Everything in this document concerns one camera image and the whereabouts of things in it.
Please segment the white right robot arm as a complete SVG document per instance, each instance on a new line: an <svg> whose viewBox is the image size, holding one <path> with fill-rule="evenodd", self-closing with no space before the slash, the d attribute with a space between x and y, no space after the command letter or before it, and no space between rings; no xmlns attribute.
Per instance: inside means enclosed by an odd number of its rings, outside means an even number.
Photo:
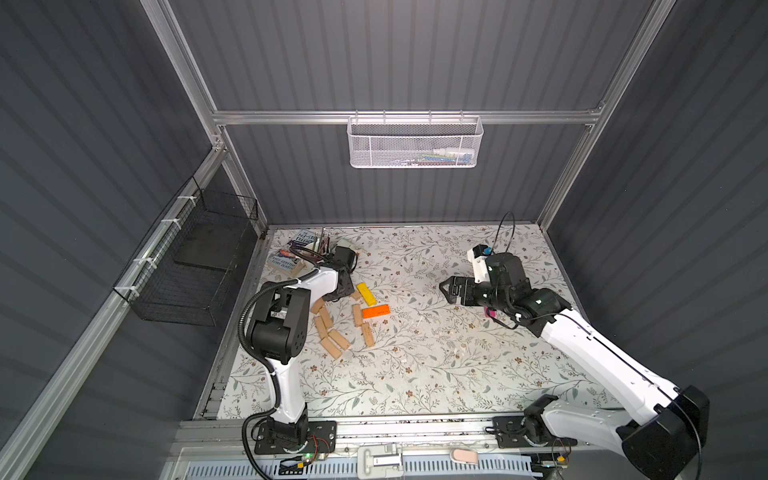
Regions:
<svg viewBox="0 0 768 480"><path fill-rule="evenodd" d="M438 286L448 303L481 307L496 324L507 316L504 328L522 327L554 346L621 405L587 408L544 394L523 411L517 426L496 426L499 443L511 436L536 447L582 441L623 456L648 479L675 479L691 461L703 461L710 401L701 390L681 389L652 372L562 296L533 287L517 256L480 244L467 257L472 276L451 276Z"/></svg>

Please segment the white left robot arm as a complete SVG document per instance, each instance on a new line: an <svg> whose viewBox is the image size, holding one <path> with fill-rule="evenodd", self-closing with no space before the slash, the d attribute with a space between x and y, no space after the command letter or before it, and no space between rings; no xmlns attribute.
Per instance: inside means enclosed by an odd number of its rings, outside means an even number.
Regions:
<svg viewBox="0 0 768 480"><path fill-rule="evenodd" d="M296 450L310 432L308 407L301 392L296 358L307 336L311 308L353 293L351 274L358 254L343 246L321 255L307 273L283 281L267 281L250 297L238 319L240 348L267 374L270 407L264 437Z"/></svg>

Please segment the orange building block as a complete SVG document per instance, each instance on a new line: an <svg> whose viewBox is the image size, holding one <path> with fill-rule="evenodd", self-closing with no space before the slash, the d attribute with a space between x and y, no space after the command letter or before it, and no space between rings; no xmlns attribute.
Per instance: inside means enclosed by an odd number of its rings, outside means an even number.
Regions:
<svg viewBox="0 0 768 480"><path fill-rule="evenodd" d="M391 309L388 305L377 305L368 307L362 310L362 318L364 320L378 318L382 316L389 315L391 313Z"/></svg>

